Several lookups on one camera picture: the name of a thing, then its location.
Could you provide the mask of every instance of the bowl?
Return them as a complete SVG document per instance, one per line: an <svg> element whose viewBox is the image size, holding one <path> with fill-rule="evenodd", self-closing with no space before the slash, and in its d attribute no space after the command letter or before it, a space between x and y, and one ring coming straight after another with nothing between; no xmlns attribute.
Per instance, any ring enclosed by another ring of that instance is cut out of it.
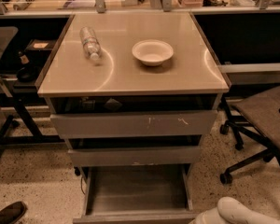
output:
<svg viewBox="0 0 280 224"><path fill-rule="evenodd" d="M145 40L136 43L132 49L133 56L147 66L157 66L169 60L173 48L160 40Z"/></svg>

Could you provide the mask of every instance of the clear plastic bottle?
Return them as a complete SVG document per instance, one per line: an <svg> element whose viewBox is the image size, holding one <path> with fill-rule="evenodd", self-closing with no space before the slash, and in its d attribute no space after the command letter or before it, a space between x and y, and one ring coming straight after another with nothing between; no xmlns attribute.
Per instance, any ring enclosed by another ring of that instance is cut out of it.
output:
<svg viewBox="0 0 280 224"><path fill-rule="evenodd" d="M101 46L96 38L96 34L91 27L83 27L80 31L80 38L85 55L93 60L100 59Z"/></svg>

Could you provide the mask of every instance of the chair seat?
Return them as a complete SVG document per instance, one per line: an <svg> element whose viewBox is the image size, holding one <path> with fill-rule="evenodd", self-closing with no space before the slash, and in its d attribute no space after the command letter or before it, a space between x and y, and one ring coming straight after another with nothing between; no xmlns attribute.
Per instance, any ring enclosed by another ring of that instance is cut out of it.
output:
<svg viewBox="0 0 280 224"><path fill-rule="evenodd" d="M280 86L250 96L234 106L280 150Z"/></svg>

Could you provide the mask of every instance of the table top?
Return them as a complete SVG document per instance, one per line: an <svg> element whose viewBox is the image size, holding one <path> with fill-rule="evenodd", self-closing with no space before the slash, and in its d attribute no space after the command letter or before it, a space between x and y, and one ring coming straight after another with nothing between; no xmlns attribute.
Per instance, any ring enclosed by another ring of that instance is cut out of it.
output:
<svg viewBox="0 0 280 224"><path fill-rule="evenodd" d="M90 26L103 49L100 62L84 56L79 31ZM158 39L174 49L171 60L147 67L133 45ZM106 96L217 93L223 76L188 12L76 14L38 90L40 96Z"/></svg>

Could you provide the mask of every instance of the black chair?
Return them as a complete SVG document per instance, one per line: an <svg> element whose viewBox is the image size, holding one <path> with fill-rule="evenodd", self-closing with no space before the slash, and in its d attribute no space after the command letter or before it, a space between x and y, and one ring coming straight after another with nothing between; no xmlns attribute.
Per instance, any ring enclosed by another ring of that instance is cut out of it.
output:
<svg viewBox="0 0 280 224"><path fill-rule="evenodd" d="M229 127L242 133L266 147L265 150L240 161L220 175L223 184L232 182L231 172L263 159L268 162L276 157L280 165L280 86L252 95L235 103L233 107L241 114L241 119L227 120L220 132L227 134Z"/></svg>

